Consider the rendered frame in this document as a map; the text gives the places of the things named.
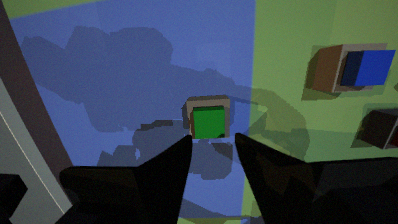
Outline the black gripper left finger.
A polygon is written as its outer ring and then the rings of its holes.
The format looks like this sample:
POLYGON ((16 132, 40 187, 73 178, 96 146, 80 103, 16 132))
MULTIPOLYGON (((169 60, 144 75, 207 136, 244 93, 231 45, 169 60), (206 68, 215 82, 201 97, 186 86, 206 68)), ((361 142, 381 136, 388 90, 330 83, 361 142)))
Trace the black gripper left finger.
POLYGON ((71 166, 59 173, 71 202, 126 204, 141 224, 177 224, 192 157, 192 135, 141 164, 71 166))

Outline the green button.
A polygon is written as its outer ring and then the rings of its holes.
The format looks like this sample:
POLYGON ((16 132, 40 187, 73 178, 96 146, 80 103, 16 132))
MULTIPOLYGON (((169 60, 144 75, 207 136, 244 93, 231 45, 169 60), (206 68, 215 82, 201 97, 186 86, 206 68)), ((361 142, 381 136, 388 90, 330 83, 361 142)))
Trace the green button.
POLYGON ((227 95, 189 97, 186 105, 192 139, 230 138, 230 98, 227 95))

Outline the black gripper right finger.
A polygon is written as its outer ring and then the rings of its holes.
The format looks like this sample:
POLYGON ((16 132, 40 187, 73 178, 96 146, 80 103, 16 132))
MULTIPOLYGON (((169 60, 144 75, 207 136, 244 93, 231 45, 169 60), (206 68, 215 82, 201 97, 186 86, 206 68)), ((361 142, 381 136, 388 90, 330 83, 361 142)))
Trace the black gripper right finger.
POLYGON ((306 163, 242 133, 235 145, 265 224, 315 224, 332 189, 398 184, 398 157, 306 163))

